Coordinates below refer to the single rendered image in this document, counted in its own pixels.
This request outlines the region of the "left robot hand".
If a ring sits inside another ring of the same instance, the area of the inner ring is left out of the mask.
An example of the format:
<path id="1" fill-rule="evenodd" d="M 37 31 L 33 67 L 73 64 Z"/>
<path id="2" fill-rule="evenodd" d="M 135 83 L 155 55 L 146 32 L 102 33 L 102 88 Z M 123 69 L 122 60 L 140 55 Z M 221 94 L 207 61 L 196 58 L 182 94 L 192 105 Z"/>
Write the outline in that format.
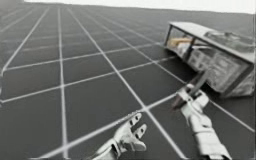
<path id="1" fill-rule="evenodd" d="M 121 153 L 127 151 L 145 151 L 147 149 L 146 144 L 141 140 L 147 130 L 147 125 L 142 124 L 135 130 L 132 130 L 132 128 L 139 123 L 141 118 L 141 113 L 135 114 L 115 132 L 113 139 Z"/>

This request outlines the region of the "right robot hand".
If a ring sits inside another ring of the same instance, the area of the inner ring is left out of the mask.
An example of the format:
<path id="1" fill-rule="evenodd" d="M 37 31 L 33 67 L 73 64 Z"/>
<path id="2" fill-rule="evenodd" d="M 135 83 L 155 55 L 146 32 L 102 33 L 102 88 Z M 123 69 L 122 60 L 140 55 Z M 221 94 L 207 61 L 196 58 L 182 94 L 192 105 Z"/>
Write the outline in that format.
<path id="1" fill-rule="evenodd" d="M 181 96 L 185 100 L 185 104 L 179 110 L 186 118 L 203 115 L 209 98 L 202 90 L 198 90 L 193 97 L 188 96 L 185 92 L 182 92 Z"/>

